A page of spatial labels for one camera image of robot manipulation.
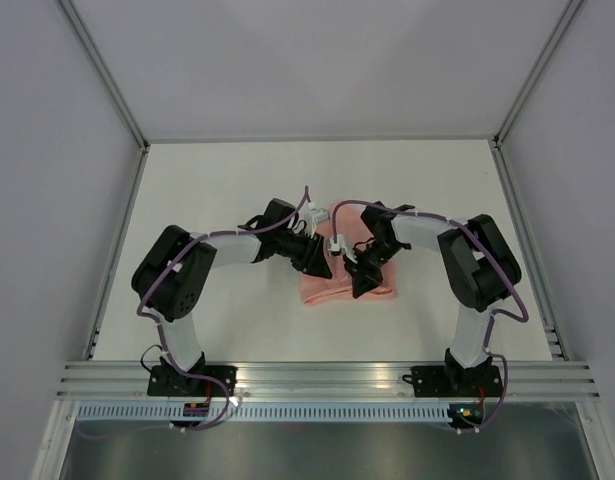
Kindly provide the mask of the pink cloth napkin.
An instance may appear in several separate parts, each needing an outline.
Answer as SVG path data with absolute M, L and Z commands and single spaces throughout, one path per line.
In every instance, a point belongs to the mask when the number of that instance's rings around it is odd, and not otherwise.
M 354 205 L 341 207 L 336 216 L 337 232 L 342 233 L 348 244 L 370 239 L 370 230 L 361 220 L 361 208 Z M 344 268 L 344 257 L 326 254 L 327 264 L 332 272 L 331 279 L 300 274 L 299 292 L 305 305 L 316 305 L 333 300 L 353 300 L 352 279 Z M 383 282 L 373 290 L 359 297 L 360 301 L 387 301 L 397 297 L 396 265 L 389 261 L 381 268 Z

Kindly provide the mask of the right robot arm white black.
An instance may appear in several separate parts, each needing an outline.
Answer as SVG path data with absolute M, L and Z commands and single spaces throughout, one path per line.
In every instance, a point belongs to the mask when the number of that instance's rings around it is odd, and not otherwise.
M 342 249 L 352 297 L 380 287 L 383 266 L 400 251 L 418 246 L 438 252 L 459 303 L 454 338 L 445 351 L 444 384 L 456 395 L 483 386 L 492 367 L 488 341 L 495 315 L 528 321 L 526 306 L 515 289 L 522 279 L 521 269 L 494 219 L 480 214 L 460 221 L 410 205 L 393 209 L 380 202 L 360 204 L 370 240 L 363 249 Z

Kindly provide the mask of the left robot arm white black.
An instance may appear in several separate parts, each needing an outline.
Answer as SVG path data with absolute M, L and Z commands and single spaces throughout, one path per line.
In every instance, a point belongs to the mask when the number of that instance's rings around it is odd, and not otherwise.
M 139 297 L 137 315 L 156 325 L 175 389 L 193 396 L 205 384 L 205 357 L 192 312 L 211 271 L 280 256 L 301 274 L 330 279 L 325 239 L 317 232 L 329 218 L 307 196 L 298 206 L 274 198 L 263 213 L 234 230 L 200 235 L 177 225 L 163 230 L 134 272 L 131 288 Z

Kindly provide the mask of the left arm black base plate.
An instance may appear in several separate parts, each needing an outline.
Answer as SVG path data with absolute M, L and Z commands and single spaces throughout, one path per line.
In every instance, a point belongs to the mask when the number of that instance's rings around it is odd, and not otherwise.
M 209 365 L 203 375 L 214 378 L 225 385 L 230 394 L 236 385 L 237 368 L 232 365 Z M 225 396 L 223 389 L 214 382 L 190 378 L 177 373 L 167 363 L 150 369 L 147 386 L 148 397 L 207 397 Z

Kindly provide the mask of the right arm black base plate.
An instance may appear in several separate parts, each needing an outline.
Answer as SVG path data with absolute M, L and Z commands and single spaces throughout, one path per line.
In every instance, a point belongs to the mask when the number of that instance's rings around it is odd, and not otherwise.
M 497 398 L 503 379 L 494 365 L 462 369 L 441 365 L 413 366 L 401 376 L 416 398 Z

